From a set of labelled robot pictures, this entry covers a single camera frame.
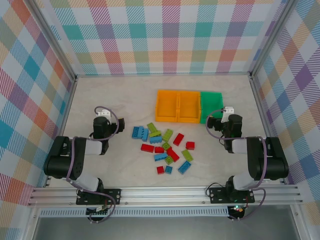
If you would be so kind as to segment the aluminium side rail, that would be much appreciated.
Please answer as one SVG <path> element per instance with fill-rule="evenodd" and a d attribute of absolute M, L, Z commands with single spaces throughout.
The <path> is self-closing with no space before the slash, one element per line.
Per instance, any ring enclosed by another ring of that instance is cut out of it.
<path fill-rule="evenodd" d="M 253 96 L 258 108 L 265 137 L 249 137 L 247 139 L 248 170 L 250 176 L 261 183 L 263 180 L 277 181 L 289 174 L 289 165 L 278 137 L 271 136 L 267 125 L 266 114 L 257 86 L 253 79 L 249 80 Z"/>
<path fill-rule="evenodd" d="M 67 102 L 66 107 L 65 107 L 65 111 L 64 111 L 64 115 L 63 115 L 63 119 L 62 119 L 62 123 L 61 123 L 60 129 L 57 132 L 58 136 L 62 136 L 64 134 L 64 131 L 65 131 L 65 128 L 66 128 L 66 124 L 67 124 L 67 121 L 68 121 L 68 117 L 69 117 L 69 114 L 70 114 L 70 109 L 71 109 L 72 102 L 73 102 L 73 99 L 74 99 L 74 95 L 75 95 L 75 92 L 76 92 L 77 84 L 78 84 L 78 77 L 76 76 L 74 81 L 73 81 L 73 84 L 71 86 L 69 99 L 68 99 L 68 102 Z"/>

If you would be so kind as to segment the small circuit board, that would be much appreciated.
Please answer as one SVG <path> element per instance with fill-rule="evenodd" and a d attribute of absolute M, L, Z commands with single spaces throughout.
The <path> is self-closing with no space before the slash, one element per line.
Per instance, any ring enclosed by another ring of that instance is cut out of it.
<path fill-rule="evenodd" d="M 99 207 L 88 207 L 86 208 L 85 214 L 87 216 L 93 215 L 93 216 L 102 216 L 105 217 L 109 214 L 109 208 L 104 206 Z"/>
<path fill-rule="evenodd" d="M 244 205 L 234 205 L 228 207 L 229 215 L 244 215 L 245 210 L 247 209 Z"/>

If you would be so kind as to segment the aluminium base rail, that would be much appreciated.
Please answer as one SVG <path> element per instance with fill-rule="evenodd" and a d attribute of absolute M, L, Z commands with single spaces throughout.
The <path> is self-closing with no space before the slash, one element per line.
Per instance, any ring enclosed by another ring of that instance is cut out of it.
<path fill-rule="evenodd" d="M 266 184 L 251 196 L 226 202 L 218 186 L 208 190 L 206 186 L 154 186 L 154 187 L 112 187 L 111 194 L 118 199 L 119 207 L 199 207 L 199 206 L 257 206 L 299 205 L 304 198 L 296 185 Z M 76 207 L 78 195 L 74 187 L 39 187 L 32 192 L 28 206 L 31 208 Z"/>

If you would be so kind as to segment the aluminium frame post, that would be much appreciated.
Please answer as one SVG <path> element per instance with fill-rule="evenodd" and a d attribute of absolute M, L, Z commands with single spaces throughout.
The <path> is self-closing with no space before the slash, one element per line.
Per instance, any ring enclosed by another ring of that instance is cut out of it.
<path fill-rule="evenodd" d="M 252 80 L 262 67 L 299 0 L 274 0 L 244 67 Z"/>
<path fill-rule="evenodd" d="M 42 14 L 40 8 L 38 7 L 36 0 L 25 0 L 25 3 L 29 5 L 29 9 L 32 12 L 36 22 L 39 24 L 40 29 L 43 32 L 43 35 L 47 39 L 49 45 L 52 47 L 54 53 L 56 54 L 58 60 L 60 60 L 61 65 L 66 70 L 68 76 L 75 82 L 77 80 L 77 76 L 73 71 L 65 53 L 59 45 L 59 42 L 54 35 L 50 25 Z"/>

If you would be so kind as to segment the green plastic bin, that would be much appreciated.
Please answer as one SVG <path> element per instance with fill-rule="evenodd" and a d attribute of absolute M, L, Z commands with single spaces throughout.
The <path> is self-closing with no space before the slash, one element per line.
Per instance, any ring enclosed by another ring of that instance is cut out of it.
<path fill-rule="evenodd" d="M 201 117 L 200 123 L 205 124 L 207 116 L 216 110 L 224 108 L 223 96 L 220 92 L 202 91 L 200 93 Z"/>

